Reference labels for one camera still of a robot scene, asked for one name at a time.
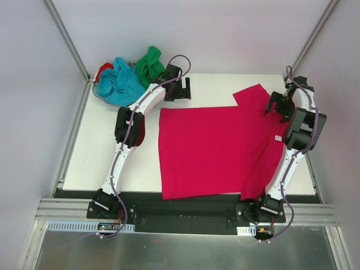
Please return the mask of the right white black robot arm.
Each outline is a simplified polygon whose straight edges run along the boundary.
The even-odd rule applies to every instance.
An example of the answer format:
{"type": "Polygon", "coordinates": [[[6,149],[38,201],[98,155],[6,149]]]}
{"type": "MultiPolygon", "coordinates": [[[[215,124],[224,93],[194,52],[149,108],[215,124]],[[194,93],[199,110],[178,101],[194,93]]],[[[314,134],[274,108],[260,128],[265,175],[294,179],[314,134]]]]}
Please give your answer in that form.
{"type": "Polygon", "coordinates": [[[265,113],[275,111],[283,116],[287,126],[282,135],[284,150],[270,183],[253,207],[256,223],[271,222],[283,214],[287,203],[286,190],[295,168],[312,150],[325,126],[327,116],[319,112],[314,101],[314,89],[303,76],[288,75],[286,92],[272,92],[265,113]]]}

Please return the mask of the magenta t-shirt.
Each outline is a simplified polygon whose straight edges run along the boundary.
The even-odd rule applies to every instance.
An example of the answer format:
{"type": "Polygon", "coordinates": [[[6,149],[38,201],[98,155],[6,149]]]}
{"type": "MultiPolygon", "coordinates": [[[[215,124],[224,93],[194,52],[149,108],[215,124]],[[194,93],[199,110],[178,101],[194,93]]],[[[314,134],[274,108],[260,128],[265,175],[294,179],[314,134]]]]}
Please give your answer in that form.
{"type": "Polygon", "coordinates": [[[135,166],[143,185],[165,200],[240,193],[256,199],[280,162],[285,125],[266,112],[270,95],[256,84],[233,94],[235,105],[161,108],[157,147],[135,166]]]}

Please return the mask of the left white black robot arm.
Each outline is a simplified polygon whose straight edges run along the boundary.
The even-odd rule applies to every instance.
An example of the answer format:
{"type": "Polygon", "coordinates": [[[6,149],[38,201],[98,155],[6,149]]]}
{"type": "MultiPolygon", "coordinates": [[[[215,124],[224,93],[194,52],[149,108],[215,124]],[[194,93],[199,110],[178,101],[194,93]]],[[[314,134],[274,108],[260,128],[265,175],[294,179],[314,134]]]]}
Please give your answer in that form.
{"type": "Polygon", "coordinates": [[[112,165],[104,183],[88,205],[87,218],[115,219],[127,212],[119,197],[122,174],[130,157],[145,138],[146,115],[160,101],[191,99],[189,77],[185,78],[186,86],[182,86],[182,78],[186,74],[180,67],[167,64],[165,71],[152,80],[135,103],[119,108],[114,130],[116,146],[112,165]]]}

